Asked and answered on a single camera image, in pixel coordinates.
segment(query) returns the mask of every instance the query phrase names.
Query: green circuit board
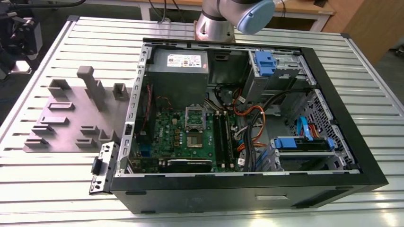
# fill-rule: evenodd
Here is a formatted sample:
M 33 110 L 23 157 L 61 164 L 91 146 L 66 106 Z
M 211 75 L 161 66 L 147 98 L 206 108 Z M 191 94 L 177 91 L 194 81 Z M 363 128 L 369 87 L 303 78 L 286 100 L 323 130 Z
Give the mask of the green circuit board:
M 193 123 L 202 123 L 201 115 L 193 117 Z M 155 141 L 151 157 L 207 158 L 215 161 L 214 115 L 206 116 L 203 147 L 187 147 L 186 112 L 163 111 L 158 114 L 155 125 Z
M 237 169 L 217 165 L 214 113 L 206 114 L 206 127 L 198 130 L 186 130 L 186 112 L 162 111 L 157 115 L 155 136 L 151 145 L 139 144 L 142 157 L 133 160 L 137 171 L 159 173 L 162 159 L 207 159 L 213 161 L 213 172 L 235 172 Z M 237 118 L 229 118 L 230 125 L 237 124 Z M 189 113 L 189 123 L 201 124 L 201 113 Z

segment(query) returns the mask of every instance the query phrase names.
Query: power supply label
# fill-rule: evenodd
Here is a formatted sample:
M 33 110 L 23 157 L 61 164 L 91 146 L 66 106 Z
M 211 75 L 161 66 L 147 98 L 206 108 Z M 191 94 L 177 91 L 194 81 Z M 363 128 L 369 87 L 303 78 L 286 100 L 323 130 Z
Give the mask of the power supply label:
M 202 68 L 203 67 L 202 56 L 171 54 L 167 58 L 167 66 Z

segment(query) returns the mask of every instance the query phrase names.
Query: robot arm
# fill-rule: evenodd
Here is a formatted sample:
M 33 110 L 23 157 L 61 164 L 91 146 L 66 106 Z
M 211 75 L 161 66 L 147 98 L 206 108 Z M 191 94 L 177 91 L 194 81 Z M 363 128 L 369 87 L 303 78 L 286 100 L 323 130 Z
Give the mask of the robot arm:
M 197 24 L 199 40 L 233 42 L 235 29 L 247 34 L 258 33 L 275 13 L 273 0 L 206 0 Z

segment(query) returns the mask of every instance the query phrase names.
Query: motherboard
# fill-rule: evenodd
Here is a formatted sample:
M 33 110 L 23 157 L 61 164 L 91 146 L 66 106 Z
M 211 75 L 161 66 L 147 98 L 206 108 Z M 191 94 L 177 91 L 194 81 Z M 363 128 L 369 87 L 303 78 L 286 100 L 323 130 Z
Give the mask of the motherboard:
M 171 167 L 174 172 L 190 172 L 190 168 L 198 172 L 237 172 L 231 131 L 235 125 L 234 115 L 207 113 L 201 107 L 158 112 L 153 143 L 139 143 L 131 160 L 134 171 L 171 172 Z

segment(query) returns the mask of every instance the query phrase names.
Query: floor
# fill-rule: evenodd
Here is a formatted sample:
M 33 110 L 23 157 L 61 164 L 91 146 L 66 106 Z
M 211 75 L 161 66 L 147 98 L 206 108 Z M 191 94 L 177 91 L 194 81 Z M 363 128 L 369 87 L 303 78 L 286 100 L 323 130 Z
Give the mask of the floor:
M 142 19 L 139 8 L 105 5 L 82 5 L 75 8 L 59 10 L 39 9 L 35 11 L 35 14 L 39 18 L 39 21 L 42 22 L 43 30 L 45 45 L 39 55 L 41 59 L 46 55 L 47 50 L 53 45 L 53 42 L 70 15 L 121 19 Z M 185 18 L 187 22 L 191 23 L 194 20 L 198 20 L 199 14 L 201 13 L 197 11 L 185 12 Z M 170 10 L 167 12 L 167 16 L 173 21 L 181 22 L 179 13 L 177 10 Z M 153 13 L 153 20 L 158 19 L 158 15 Z M 397 94 L 399 100 L 404 103 L 404 58 L 395 56 L 394 52 L 387 52 L 375 68 L 394 93 Z M 0 125 L 7 117 L 15 101 L 19 98 L 29 80 L 30 77 L 23 76 L 10 78 L 7 81 L 0 81 Z

